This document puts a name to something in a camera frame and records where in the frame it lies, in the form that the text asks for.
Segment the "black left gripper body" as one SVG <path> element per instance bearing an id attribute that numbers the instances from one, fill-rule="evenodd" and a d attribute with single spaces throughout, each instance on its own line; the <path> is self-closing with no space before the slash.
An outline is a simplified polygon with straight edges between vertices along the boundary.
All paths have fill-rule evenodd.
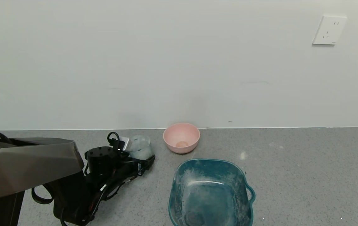
<path id="1" fill-rule="evenodd" d="M 130 159 L 123 161 L 124 166 L 128 166 L 130 171 L 128 176 L 142 176 L 146 170 L 146 161 L 139 159 Z"/>

